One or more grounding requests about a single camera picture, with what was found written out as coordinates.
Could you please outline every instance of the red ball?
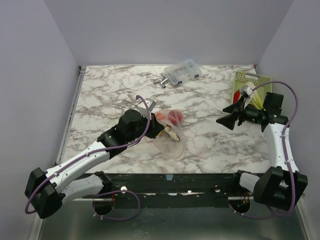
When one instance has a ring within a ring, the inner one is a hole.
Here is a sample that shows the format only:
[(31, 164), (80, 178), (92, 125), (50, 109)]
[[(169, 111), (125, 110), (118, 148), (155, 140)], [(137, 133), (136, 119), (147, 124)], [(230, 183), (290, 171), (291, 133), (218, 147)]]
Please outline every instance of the red ball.
[(177, 126), (177, 123), (181, 124), (183, 118), (182, 113), (178, 110), (171, 110), (168, 115), (169, 121), (175, 126)]

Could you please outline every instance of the marble tabletop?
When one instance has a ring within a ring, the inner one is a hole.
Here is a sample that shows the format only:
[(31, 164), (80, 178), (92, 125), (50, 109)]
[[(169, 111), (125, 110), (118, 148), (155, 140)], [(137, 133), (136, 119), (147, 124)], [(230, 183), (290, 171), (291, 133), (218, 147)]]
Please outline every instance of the marble tabletop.
[(162, 89), (160, 79), (166, 65), (88, 66), (74, 112), (63, 162), (94, 142), (118, 123), (128, 109), (136, 109), (135, 96), (156, 101), (153, 112), (184, 110), (186, 148), (178, 159), (163, 155), (144, 137), (111, 160), (89, 172), (106, 173), (234, 173), (264, 172), (269, 165), (267, 143), (259, 125), (243, 123), (233, 131), (216, 123), (230, 104), (236, 71), (255, 73), (253, 65), (204, 65), (202, 76), (178, 87)]

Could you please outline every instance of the clear plastic box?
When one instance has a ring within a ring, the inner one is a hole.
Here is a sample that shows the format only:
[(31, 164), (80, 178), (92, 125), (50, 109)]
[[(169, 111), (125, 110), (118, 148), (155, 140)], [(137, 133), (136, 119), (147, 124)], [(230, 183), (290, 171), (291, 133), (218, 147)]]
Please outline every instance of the clear plastic box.
[(201, 73), (199, 66), (195, 64), (192, 59), (168, 66), (164, 69), (164, 74), (173, 85), (180, 85), (190, 80), (194, 80), (198, 78)]

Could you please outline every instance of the red pepper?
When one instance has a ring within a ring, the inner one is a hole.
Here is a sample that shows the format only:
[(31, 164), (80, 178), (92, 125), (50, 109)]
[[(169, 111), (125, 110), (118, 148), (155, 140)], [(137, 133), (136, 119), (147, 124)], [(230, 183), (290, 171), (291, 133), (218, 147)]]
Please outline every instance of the red pepper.
[(239, 98), (240, 98), (240, 91), (238, 90), (233, 95), (233, 103), (238, 102)]

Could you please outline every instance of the plastic bag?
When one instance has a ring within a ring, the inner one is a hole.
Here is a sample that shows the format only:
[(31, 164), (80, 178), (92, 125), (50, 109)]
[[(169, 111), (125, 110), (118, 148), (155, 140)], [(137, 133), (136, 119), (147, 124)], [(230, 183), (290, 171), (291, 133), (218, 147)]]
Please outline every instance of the plastic bag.
[(173, 159), (179, 158), (186, 147), (182, 112), (182, 110), (166, 109), (155, 113), (156, 120), (164, 126), (164, 130), (152, 142), (162, 154)]

